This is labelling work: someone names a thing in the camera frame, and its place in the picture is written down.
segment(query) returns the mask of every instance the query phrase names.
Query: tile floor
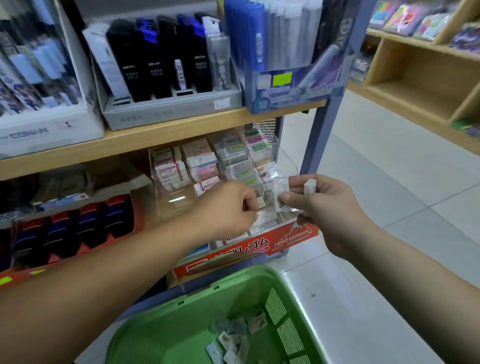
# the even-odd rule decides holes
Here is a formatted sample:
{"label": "tile floor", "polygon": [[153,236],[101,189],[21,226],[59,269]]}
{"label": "tile floor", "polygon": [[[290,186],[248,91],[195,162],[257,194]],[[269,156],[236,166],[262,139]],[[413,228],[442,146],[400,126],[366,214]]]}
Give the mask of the tile floor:
{"label": "tile floor", "polygon": [[[285,118],[281,146],[298,168],[313,117],[314,110]],[[480,157],[347,91],[319,172],[350,184],[378,225],[480,287]],[[442,363],[322,237],[269,265],[296,295],[330,363]],[[119,325],[77,363],[103,363]]]}

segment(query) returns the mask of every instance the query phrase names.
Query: wooden shelf edge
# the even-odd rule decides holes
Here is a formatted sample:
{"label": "wooden shelf edge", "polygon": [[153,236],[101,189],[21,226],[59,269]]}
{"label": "wooden shelf edge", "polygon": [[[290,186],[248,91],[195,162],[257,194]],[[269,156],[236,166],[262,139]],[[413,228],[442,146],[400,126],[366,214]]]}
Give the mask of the wooden shelf edge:
{"label": "wooden shelf edge", "polygon": [[347,89],[355,92],[356,94],[367,98],[370,101],[403,116],[405,119],[437,134],[438,136],[446,139],[473,154],[480,156],[480,142],[475,138],[469,136],[467,133],[455,130],[450,126],[438,122],[438,118],[431,116],[427,117],[424,113],[419,112],[415,108],[407,108],[402,103],[394,102],[388,96],[383,96],[379,92],[372,90],[368,86],[361,86],[354,82],[349,82]]}
{"label": "wooden shelf edge", "polygon": [[435,52],[439,52],[439,53],[442,53],[442,54],[449,54],[451,56],[464,58],[464,59],[470,60],[470,61],[480,62],[480,55],[479,54],[472,53],[472,52],[467,52],[467,51],[463,51],[463,50],[457,50],[457,49],[454,49],[454,48],[450,48],[447,45],[436,45],[436,44],[433,44],[431,42],[427,42],[426,40],[415,39],[415,38],[408,37],[408,36],[399,36],[397,34],[391,34],[391,33],[388,33],[388,32],[384,32],[383,30],[373,29],[373,28],[368,28],[367,29],[367,34],[370,35],[370,36],[376,36],[376,37],[379,37],[379,38],[389,39],[389,40],[393,40],[395,42],[408,44],[408,45],[414,46],[414,47],[433,50]]}
{"label": "wooden shelf edge", "polygon": [[27,174],[83,163],[180,139],[262,122],[304,110],[321,108],[326,100],[252,115],[246,108],[106,131],[102,139],[0,160],[0,181]]}

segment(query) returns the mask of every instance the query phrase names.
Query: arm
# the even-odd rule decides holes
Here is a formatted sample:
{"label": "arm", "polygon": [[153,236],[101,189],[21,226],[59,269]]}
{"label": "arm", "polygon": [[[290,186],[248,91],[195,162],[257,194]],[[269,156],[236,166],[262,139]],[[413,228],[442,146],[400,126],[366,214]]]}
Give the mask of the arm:
{"label": "arm", "polygon": [[6,287],[0,363],[71,363],[179,260],[202,244],[241,235],[256,210],[250,187],[221,183],[186,214]]}
{"label": "arm", "polygon": [[[317,193],[302,195],[308,179]],[[348,260],[447,363],[480,363],[480,290],[375,225],[352,189],[321,176],[290,178],[282,199],[304,210],[329,250]]]}

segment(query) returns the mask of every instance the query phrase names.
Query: barcode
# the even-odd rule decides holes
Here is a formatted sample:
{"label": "barcode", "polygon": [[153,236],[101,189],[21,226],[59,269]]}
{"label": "barcode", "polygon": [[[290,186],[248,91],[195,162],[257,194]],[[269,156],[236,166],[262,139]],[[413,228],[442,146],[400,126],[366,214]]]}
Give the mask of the barcode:
{"label": "barcode", "polygon": [[257,33],[257,62],[262,63],[262,53],[263,53],[263,40],[262,33]]}
{"label": "barcode", "polygon": [[185,77],[183,76],[183,67],[180,60],[175,60],[175,67],[177,68],[177,79],[179,81],[180,90],[186,90],[187,84],[185,83]]}

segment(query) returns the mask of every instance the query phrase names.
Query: green shopping basket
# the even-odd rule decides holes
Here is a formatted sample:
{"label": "green shopping basket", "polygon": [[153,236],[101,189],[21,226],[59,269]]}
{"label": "green shopping basket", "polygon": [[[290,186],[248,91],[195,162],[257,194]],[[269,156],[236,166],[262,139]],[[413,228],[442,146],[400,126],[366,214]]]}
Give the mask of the green shopping basket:
{"label": "green shopping basket", "polygon": [[251,335],[246,364],[326,363],[281,277],[267,266],[253,266],[132,317],[113,337],[106,364],[211,364],[205,348],[218,333],[209,327],[259,311],[268,325]]}

